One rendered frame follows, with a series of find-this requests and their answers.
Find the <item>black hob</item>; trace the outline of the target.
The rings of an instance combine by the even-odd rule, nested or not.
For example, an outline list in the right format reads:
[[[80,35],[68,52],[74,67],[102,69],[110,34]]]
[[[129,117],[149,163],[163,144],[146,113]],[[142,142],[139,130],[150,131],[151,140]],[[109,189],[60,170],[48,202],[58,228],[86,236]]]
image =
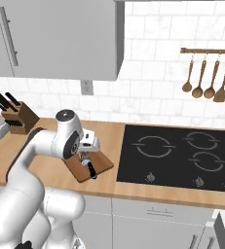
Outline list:
[[[146,181],[149,172],[153,183]],[[128,124],[117,180],[225,192],[225,131]]]

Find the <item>large wooden spoon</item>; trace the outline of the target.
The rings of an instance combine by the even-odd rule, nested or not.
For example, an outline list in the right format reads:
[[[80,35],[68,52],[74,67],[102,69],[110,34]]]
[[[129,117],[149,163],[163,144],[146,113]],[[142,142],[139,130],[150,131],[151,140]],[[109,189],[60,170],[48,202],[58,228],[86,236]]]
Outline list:
[[[206,55],[205,55],[204,60],[202,62],[198,85],[192,91],[192,96],[194,98],[200,98],[203,95],[203,89],[201,87],[201,84],[202,84],[202,79],[203,79],[205,70],[206,70]]]
[[[220,64],[220,57],[218,57],[216,59],[215,63],[214,63],[210,86],[204,92],[204,97],[206,99],[211,99],[215,95],[215,90],[213,88],[213,84],[214,84],[214,81],[215,81],[215,78],[216,78],[216,74],[217,74],[217,71],[218,71],[218,68],[219,68],[219,64]]]

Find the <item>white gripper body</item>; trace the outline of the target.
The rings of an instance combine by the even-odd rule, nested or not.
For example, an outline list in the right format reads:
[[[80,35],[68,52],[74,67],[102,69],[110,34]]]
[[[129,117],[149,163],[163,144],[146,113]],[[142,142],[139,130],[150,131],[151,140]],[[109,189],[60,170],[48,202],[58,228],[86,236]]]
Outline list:
[[[96,153],[100,150],[100,144],[98,140],[95,140],[93,144],[88,142],[81,143],[78,152],[79,153]]]

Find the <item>small wooden spoon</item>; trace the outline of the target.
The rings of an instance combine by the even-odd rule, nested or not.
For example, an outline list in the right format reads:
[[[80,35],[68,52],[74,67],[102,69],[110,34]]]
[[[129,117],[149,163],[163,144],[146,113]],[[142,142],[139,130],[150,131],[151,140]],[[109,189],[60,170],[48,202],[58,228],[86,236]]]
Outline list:
[[[189,65],[189,71],[188,71],[188,78],[186,83],[182,86],[182,90],[184,92],[189,92],[192,89],[192,85],[190,83],[190,78],[193,70],[193,65],[194,65],[194,58],[191,58],[190,65]]]

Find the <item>wooden knife block with knives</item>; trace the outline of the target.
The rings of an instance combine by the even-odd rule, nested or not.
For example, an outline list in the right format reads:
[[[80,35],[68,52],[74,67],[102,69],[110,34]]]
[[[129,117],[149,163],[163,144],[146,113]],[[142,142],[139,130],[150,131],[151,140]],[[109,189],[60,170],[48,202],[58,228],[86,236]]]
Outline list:
[[[39,117],[22,101],[9,92],[0,93],[1,116],[12,134],[26,135],[37,124]]]

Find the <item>wooden cutting board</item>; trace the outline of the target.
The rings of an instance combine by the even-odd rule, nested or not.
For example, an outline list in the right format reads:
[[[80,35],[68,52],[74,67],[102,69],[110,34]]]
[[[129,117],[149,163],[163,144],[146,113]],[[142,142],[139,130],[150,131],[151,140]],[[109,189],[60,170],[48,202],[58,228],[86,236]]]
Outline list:
[[[99,175],[114,166],[113,162],[101,151],[88,152],[88,158],[94,167],[96,175]],[[68,160],[64,160],[63,162],[79,183],[83,183],[91,179],[89,168],[86,165],[82,165],[78,155],[75,155]]]

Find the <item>black handled knife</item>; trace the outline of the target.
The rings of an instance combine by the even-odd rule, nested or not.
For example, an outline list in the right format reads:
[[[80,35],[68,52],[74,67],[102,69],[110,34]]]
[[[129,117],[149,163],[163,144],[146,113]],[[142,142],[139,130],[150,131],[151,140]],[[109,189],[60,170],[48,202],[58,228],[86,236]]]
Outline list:
[[[88,165],[84,165],[84,166],[86,166],[86,167],[89,169],[91,178],[92,178],[92,179],[96,179],[97,175],[96,175],[96,172],[95,172],[95,170],[94,170],[94,167],[93,167],[91,161],[89,162]]]

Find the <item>wide grey cupboard door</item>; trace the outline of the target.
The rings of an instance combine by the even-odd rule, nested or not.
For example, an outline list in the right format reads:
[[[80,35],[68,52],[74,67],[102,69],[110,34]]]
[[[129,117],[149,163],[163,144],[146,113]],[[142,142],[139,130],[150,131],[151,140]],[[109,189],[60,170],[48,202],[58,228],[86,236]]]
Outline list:
[[[124,60],[125,4],[115,0],[0,0],[17,53],[16,77],[114,81]]]

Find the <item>wooden spatula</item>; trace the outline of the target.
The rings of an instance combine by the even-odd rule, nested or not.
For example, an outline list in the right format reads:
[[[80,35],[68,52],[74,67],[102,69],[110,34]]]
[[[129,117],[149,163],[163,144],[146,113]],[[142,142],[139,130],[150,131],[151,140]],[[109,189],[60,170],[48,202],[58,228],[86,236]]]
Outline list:
[[[225,73],[224,73],[223,83],[222,83],[220,89],[214,95],[213,101],[214,102],[224,102],[225,101]]]

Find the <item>grey lower cupboard door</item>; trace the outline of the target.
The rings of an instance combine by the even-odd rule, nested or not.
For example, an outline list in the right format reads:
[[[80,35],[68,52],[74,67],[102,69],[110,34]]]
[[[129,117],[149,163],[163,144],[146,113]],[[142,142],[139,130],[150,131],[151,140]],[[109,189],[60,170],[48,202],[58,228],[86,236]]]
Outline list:
[[[189,249],[193,234],[202,226],[128,217],[113,217],[113,249]]]

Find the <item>grey wall socket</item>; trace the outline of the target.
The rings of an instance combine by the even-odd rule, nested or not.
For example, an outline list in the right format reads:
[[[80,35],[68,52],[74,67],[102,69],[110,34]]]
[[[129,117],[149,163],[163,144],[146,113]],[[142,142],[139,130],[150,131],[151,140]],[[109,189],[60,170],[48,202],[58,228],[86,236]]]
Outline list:
[[[81,81],[81,93],[83,95],[93,95],[94,85],[92,80],[82,80]]]

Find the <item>grey drawer front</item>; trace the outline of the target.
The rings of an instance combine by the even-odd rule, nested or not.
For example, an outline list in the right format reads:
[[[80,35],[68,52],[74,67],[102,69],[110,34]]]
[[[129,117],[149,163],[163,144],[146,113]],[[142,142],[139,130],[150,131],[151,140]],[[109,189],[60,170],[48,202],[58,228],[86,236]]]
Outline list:
[[[192,207],[186,205],[176,205],[149,201],[139,201],[130,199],[113,198],[113,214],[120,217],[138,218],[177,224],[187,224],[203,226],[213,213],[212,209],[202,207]],[[167,209],[173,213],[172,217],[151,215],[148,209]]]

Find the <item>wooden wall rail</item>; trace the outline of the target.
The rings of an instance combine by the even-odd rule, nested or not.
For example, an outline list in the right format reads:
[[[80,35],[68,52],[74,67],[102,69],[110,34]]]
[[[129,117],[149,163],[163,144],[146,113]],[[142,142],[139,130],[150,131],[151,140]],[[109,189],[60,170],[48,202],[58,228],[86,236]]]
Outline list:
[[[181,53],[219,53],[225,54],[225,49],[188,49],[188,48],[181,48]]]

